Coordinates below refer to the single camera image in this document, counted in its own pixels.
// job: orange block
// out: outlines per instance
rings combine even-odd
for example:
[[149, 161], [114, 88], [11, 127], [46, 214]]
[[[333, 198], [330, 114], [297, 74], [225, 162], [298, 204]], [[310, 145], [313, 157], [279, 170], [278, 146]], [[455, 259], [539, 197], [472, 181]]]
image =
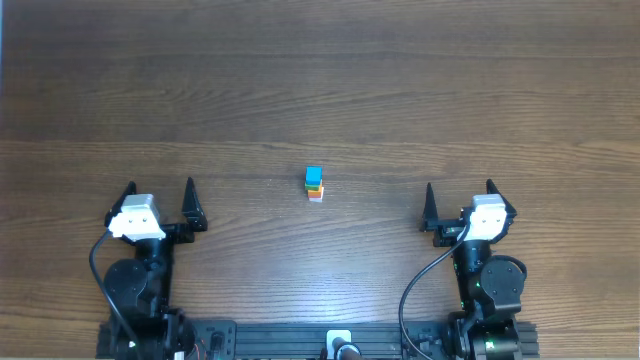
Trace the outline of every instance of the orange block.
[[320, 185], [320, 188], [318, 189], [318, 191], [309, 190], [307, 191], [307, 194], [309, 195], [309, 198], [319, 199], [319, 198], [322, 198], [323, 191], [324, 191], [324, 188], [322, 187], [322, 185]]

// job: wooden table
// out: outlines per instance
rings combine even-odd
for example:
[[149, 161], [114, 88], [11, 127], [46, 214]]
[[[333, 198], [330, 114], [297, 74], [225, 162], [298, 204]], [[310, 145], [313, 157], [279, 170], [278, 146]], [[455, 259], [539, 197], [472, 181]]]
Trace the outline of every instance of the wooden table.
[[[640, 4], [7, 0], [0, 356], [92, 357], [108, 308], [88, 253], [129, 180], [210, 230], [176, 251], [173, 304], [239, 322], [396, 321], [492, 177], [519, 210], [544, 356], [638, 356]], [[310, 203], [305, 166], [322, 165]], [[102, 271], [132, 248], [110, 241]], [[410, 319], [458, 307], [451, 264]]]

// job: stacked blocks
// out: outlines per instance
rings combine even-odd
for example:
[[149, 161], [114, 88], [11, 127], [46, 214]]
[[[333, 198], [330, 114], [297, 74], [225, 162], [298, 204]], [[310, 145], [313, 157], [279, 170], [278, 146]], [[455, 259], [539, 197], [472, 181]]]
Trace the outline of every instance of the stacked blocks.
[[322, 168], [319, 166], [307, 166], [307, 177], [304, 183], [309, 200], [322, 202], [324, 196], [324, 186], [322, 186]]

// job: black metal frame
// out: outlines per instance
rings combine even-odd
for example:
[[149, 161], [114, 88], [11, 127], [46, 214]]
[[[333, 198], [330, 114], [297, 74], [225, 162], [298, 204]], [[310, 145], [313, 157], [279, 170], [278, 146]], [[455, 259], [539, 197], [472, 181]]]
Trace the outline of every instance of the black metal frame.
[[[500, 194], [491, 180], [489, 194]], [[125, 192], [105, 216], [105, 226], [120, 212], [127, 195], [136, 194], [130, 182]], [[517, 215], [502, 196], [507, 211], [503, 232], [493, 241], [472, 240], [453, 253], [454, 269], [463, 311], [449, 315], [447, 323], [406, 322], [414, 344], [434, 360], [519, 359], [538, 357], [535, 326], [517, 323], [520, 293], [526, 268], [516, 259], [492, 256], [490, 243], [502, 239]], [[328, 330], [350, 330], [352, 342], [362, 356], [370, 359], [410, 360], [422, 358], [408, 346], [400, 326], [395, 324], [236, 324], [231, 320], [192, 320], [180, 309], [169, 306], [173, 246], [192, 243], [194, 233], [207, 230], [207, 219], [200, 206], [191, 178], [187, 181], [182, 213], [186, 223], [161, 225], [167, 237], [136, 242], [134, 259], [113, 264], [104, 283], [129, 325], [139, 338], [131, 344], [112, 316], [101, 325], [96, 358], [133, 360], [139, 346], [145, 360], [171, 360], [176, 353], [195, 359], [202, 347], [209, 360], [233, 359], [326, 359]], [[463, 231], [465, 216], [441, 220], [431, 184], [423, 213], [423, 231], [434, 232], [434, 246], [452, 246]]]

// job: wooden tabletop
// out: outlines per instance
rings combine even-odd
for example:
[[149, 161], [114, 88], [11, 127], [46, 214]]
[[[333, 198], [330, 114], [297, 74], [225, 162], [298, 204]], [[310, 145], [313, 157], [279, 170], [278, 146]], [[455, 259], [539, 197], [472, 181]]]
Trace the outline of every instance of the wooden tabletop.
[[[491, 177], [518, 209], [541, 354], [638, 356], [640, 3], [7, 0], [0, 356], [92, 357], [88, 265], [129, 180], [210, 230], [176, 248], [175, 306], [238, 322], [396, 322]], [[305, 166], [324, 168], [322, 204]], [[132, 255], [109, 241], [102, 271]], [[409, 319], [459, 307], [452, 266]]]

